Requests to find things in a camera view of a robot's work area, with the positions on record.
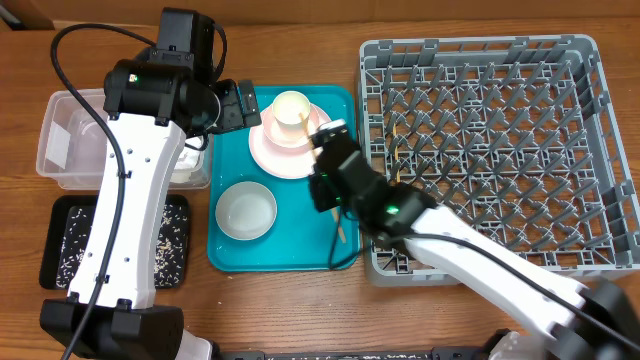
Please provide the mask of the wooden chopstick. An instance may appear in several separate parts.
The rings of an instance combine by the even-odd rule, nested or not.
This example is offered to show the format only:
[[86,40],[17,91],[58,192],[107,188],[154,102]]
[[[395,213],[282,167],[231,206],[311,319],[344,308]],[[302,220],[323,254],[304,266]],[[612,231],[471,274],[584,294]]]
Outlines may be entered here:
[[[317,162],[316,150],[315,150],[315,148],[313,146],[310,132],[308,131],[308,117],[303,112],[299,112],[298,113],[298,118],[299,118],[299,120],[301,122],[302,130],[303,130],[305,136],[308,139],[308,145],[309,145],[310,154],[311,154],[314,162]],[[337,225],[337,235],[338,235],[339,239],[341,240],[341,242],[345,243],[346,239],[345,239],[345,233],[344,233],[344,231],[342,229],[342,226],[341,226],[341,215],[338,212],[337,208],[333,208],[331,210],[331,214],[332,214],[332,217],[334,218],[334,221],[335,221],[335,223]]]
[[395,175],[395,180],[397,183],[400,182],[400,164],[399,164],[399,150],[398,147],[400,145],[401,142],[401,138],[398,135],[398,131],[397,131],[397,124],[393,123],[392,125],[392,135],[393,135],[393,139],[391,142],[391,147],[393,150],[393,160],[394,160],[394,175]]

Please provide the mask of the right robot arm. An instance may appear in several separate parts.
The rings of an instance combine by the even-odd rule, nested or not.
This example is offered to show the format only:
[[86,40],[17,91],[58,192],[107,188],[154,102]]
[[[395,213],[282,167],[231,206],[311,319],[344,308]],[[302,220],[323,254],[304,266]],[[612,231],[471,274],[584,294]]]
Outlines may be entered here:
[[374,245],[448,273],[525,329],[495,334],[483,358],[638,358],[639,317],[615,283],[589,288],[547,271],[474,230],[428,193],[388,183],[341,121],[320,126],[308,139],[317,211],[351,214]]

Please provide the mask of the white napkin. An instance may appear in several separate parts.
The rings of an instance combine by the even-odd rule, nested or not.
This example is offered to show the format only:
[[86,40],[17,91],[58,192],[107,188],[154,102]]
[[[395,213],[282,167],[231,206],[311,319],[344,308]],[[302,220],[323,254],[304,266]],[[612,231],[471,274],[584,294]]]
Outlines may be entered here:
[[204,139],[202,137],[192,137],[185,141],[185,147],[180,153],[176,162],[175,171],[193,171],[203,155],[202,146]]

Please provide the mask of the pink bowl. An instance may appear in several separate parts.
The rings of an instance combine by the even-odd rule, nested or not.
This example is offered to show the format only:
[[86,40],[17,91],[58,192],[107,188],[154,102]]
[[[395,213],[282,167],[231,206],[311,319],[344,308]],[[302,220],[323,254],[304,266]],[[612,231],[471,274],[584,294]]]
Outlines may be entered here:
[[[299,136],[290,137],[280,128],[279,122],[273,113],[273,106],[270,105],[262,113],[264,133],[267,138],[274,144],[284,148],[299,148],[308,145],[308,137],[304,132],[299,132]],[[320,125],[320,117],[315,105],[311,106],[309,120],[307,122],[307,130],[313,134]]]

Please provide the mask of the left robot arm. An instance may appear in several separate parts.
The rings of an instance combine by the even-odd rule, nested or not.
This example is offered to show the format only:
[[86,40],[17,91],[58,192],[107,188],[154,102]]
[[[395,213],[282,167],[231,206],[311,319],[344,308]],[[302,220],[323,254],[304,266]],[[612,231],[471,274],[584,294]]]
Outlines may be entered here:
[[41,308],[41,328],[66,356],[211,359],[180,308],[155,301],[156,244],[172,173],[192,137],[260,124],[250,81],[222,78],[223,28],[193,10],[166,8],[156,40],[116,63],[93,117],[106,135],[105,167],[83,259],[63,299]]

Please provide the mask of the rice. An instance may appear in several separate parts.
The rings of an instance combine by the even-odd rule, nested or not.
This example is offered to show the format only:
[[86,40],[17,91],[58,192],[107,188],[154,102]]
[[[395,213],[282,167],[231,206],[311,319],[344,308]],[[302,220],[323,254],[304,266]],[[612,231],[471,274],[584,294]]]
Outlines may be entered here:
[[[95,206],[73,206],[67,216],[54,286],[67,289],[87,247]],[[189,210],[186,205],[167,204],[155,246],[154,284],[157,289],[178,287],[184,278],[188,251]]]

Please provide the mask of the grey bowl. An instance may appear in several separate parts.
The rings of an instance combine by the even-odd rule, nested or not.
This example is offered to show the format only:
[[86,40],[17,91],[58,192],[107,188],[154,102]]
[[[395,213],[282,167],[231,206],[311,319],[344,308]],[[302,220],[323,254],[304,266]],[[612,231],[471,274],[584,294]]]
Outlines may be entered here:
[[265,235],[274,225],[277,202],[264,185],[244,181],[226,189],[215,207],[215,220],[221,231],[238,241],[252,241]]

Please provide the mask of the cream cup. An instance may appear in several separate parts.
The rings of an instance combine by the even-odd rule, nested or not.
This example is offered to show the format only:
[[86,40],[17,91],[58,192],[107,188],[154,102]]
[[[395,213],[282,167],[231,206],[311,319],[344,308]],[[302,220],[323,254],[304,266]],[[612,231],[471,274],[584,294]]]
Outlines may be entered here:
[[274,99],[272,114],[283,136],[287,140],[297,140],[308,128],[311,103],[301,92],[285,91]]

